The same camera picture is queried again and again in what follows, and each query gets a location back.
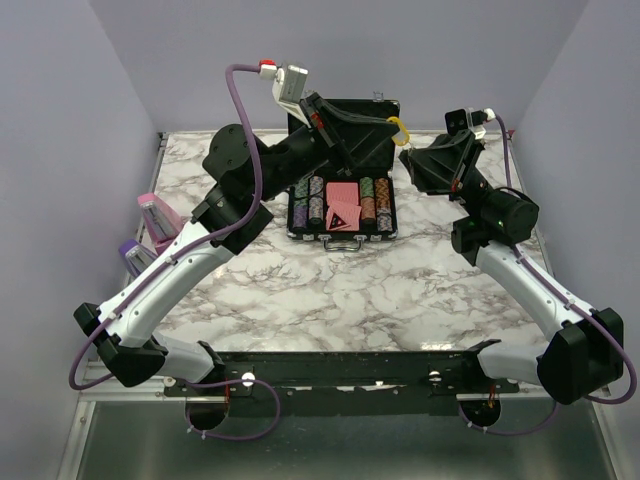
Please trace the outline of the yellow key tag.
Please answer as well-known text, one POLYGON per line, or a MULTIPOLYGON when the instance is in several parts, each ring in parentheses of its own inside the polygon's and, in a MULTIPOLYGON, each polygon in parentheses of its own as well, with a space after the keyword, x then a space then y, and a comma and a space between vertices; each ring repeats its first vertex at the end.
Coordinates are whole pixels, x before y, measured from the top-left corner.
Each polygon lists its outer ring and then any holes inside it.
POLYGON ((391 137, 393 143, 397 147, 404 147, 410 143, 410 133, 405 127, 402 120, 397 116, 390 116, 386 119, 387 122, 397 127, 397 132, 391 137))

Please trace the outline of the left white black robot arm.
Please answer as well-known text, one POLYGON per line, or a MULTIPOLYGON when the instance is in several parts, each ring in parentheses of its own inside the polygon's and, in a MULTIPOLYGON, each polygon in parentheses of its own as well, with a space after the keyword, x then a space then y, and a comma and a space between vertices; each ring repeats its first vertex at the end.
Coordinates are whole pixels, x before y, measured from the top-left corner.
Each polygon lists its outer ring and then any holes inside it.
POLYGON ((81 304, 74 318, 96 346, 110 376, 134 387, 155 375, 184 379, 201 395, 214 393, 222 362, 203 341, 165 338, 156 328, 206 276, 240 255, 271 223, 265 202, 317 170, 352 173, 391 152, 398 102, 324 99, 301 102, 297 129, 268 146, 247 139, 242 125, 213 136, 205 171, 216 183, 176 239, 125 289, 99 305, 81 304))

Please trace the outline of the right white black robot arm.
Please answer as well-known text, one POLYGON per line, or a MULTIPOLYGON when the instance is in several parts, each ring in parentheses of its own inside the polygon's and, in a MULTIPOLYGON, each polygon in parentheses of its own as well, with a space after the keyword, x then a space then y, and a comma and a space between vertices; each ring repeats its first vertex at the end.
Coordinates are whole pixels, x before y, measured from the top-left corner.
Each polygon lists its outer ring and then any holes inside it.
POLYGON ((623 375, 623 320, 613 309, 598 310, 571 294, 520 250, 539 207, 510 185, 490 184, 477 168, 483 149, 474 132, 460 130, 399 155, 418 191, 462 205, 466 215, 451 232, 454 250, 501 285, 546 340, 540 348, 491 341, 461 365, 461 382, 474 392, 496 379, 539 385, 563 405, 591 397, 623 375))

